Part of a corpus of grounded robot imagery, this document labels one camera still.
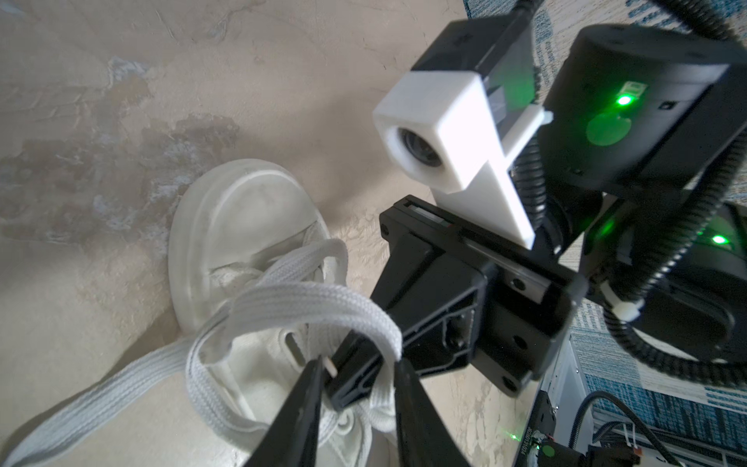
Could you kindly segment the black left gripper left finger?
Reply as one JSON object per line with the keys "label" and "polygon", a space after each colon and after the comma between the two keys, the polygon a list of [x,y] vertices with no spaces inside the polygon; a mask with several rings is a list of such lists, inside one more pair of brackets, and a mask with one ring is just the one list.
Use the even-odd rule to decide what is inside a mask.
{"label": "black left gripper left finger", "polygon": [[244,466],[315,467],[323,383],[323,364],[311,360]]}

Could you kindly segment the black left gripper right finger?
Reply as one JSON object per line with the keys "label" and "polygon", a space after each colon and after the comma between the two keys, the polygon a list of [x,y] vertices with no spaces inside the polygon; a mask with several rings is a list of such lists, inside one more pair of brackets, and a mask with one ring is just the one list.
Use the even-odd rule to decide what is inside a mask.
{"label": "black left gripper right finger", "polygon": [[410,361],[394,367],[397,445],[401,466],[469,466],[445,428]]}

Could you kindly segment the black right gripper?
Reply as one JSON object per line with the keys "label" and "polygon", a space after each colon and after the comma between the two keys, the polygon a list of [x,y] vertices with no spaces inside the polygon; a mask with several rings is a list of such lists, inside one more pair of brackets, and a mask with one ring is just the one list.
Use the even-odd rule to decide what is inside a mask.
{"label": "black right gripper", "polygon": [[[390,256],[372,299],[399,326],[420,377],[472,365],[511,397],[543,377],[587,294],[581,274],[419,198],[379,223]],[[332,363],[325,393],[342,411],[371,396],[384,361],[350,331]]]}

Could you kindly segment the white shoelace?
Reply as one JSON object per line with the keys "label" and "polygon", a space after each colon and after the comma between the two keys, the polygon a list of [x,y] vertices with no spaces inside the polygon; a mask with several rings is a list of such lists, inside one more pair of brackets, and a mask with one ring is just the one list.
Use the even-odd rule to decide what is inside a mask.
{"label": "white shoelace", "polygon": [[371,397],[349,409],[321,409],[317,442],[336,466],[362,466],[373,433],[396,427],[393,371],[403,336],[373,301],[346,287],[347,250],[339,239],[308,241],[267,270],[229,268],[212,277],[224,290],[196,334],[157,349],[91,388],[32,431],[6,458],[40,466],[64,455],[164,379],[183,374],[196,413],[224,441],[255,453],[301,368],[329,361],[356,331],[381,352]]}

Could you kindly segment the white sneaker shoe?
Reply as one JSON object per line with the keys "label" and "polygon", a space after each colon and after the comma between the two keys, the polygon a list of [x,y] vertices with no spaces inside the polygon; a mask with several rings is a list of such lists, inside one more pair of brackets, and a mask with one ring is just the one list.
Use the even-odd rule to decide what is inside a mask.
{"label": "white sneaker shoe", "polygon": [[[267,270],[308,241],[325,239],[334,237],[319,210],[282,167],[239,160],[202,175],[181,198],[169,238],[170,292],[187,337],[212,317],[219,301],[244,286],[237,280],[235,289],[220,289],[212,283],[215,274],[239,266]],[[337,372],[333,355],[329,361],[311,360],[319,359],[330,376]],[[319,444],[316,462],[336,466]]]}

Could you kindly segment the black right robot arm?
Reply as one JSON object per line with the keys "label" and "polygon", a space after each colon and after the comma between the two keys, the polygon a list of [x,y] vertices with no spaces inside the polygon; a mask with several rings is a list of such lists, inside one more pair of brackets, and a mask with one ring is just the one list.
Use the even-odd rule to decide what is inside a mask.
{"label": "black right robot arm", "polygon": [[476,366],[518,395],[583,299],[618,344],[689,383],[746,385],[746,260],[720,217],[746,157],[746,52],[700,2],[682,34],[591,25],[543,103],[535,1],[450,23],[375,107],[388,157],[427,186],[381,216],[373,301],[418,377]]}

